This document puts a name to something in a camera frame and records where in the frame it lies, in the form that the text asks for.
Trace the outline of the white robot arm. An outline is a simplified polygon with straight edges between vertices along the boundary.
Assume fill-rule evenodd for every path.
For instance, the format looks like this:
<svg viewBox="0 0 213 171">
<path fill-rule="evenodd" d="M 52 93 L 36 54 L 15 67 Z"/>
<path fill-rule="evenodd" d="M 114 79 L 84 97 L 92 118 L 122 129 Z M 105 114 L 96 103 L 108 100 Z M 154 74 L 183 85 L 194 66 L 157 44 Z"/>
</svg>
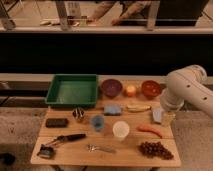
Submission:
<svg viewBox="0 0 213 171">
<path fill-rule="evenodd" d="M 213 119 L 213 91 L 203 85 L 206 80 L 207 73 L 200 65 L 190 65 L 168 73 L 166 88 L 160 95 L 163 111 L 179 111 L 187 101 Z"/>
</svg>

